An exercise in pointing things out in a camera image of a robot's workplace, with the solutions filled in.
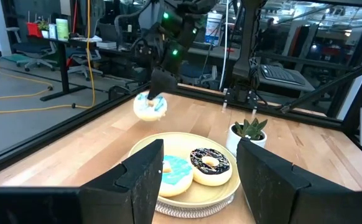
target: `potted plant on desk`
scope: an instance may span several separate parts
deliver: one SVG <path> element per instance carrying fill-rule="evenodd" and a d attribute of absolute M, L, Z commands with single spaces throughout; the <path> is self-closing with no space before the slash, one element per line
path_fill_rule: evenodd
<path fill-rule="evenodd" d="M 39 27 L 39 30 L 42 32 L 42 35 L 44 38 L 49 37 L 49 22 L 45 20 L 41 20 L 39 24 L 37 25 Z"/>
<path fill-rule="evenodd" d="M 259 123 L 257 118 L 255 118 L 251 124 L 246 119 L 243 124 L 235 122 L 228 130 L 226 148 L 236 156 L 236 149 L 242 137 L 247 137 L 256 145 L 264 147 L 267 141 L 267 134 L 262 129 L 266 126 L 267 122 L 268 120 Z"/>

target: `red object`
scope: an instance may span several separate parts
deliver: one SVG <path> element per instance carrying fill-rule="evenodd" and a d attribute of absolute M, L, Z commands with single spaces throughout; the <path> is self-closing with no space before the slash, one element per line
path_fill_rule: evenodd
<path fill-rule="evenodd" d="M 29 35 L 33 35 L 36 37 L 43 37 L 42 32 L 37 27 L 37 23 L 27 22 L 26 26 L 27 26 L 27 31 L 28 31 Z"/>

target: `chocolate frosted donut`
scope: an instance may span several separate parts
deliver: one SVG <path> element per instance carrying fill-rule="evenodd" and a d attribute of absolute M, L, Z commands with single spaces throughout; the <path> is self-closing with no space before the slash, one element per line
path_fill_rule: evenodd
<path fill-rule="evenodd" d="M 229 160 L 214 149 L 198 148 L 190 153 L 194 181 L 208 186 L 227 182 L 232 175 Z"/>

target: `plate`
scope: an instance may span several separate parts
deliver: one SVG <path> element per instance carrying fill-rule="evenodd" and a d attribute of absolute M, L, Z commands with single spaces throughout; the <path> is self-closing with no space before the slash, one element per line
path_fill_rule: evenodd
<path fill-rule="evenodd" d="M 161 133 L 146 137 L 137 142 L 130 150 L 129 156 L 141 150 L 156 139 L 164 140 L 164 154 L 179 156 L 189 160 L 191 151 L 199 147 L 215 149 L 226 156 L 232 165 L 232 176 L 227 183 L 209 187 L 198 184 L 195 181 L 189 189 L 177 196 L 164 198 L 159 196 L 158 201 L 181 208 L 202 208 L 214 205 L 226 200 L 240 185 L 236 158 L 225 147 L 210 139 L 189 133 Z"/>

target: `wooden tabletop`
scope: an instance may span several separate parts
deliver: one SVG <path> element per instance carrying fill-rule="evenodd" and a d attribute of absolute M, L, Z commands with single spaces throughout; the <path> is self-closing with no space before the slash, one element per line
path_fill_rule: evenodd
<path fill-rule="evenodd" d="M 245 111 L 165 94 L 166 117 L 139 120 L 132 100 L 100 116 L 49 146 L 0 172 L 0 186 L 79 186 L 126 158 L 130 148 L 151 134 L 182 131 L 225 145 L 235 121 L 251 119 Z M 268 119 L 266 149 L 326 179 L 362 190 L 362 152 L 341 132 L 257 114 Z M 194 220 L 155 213 L 153 223 L 254 223 L 240 187 L 221 212 Z"/>

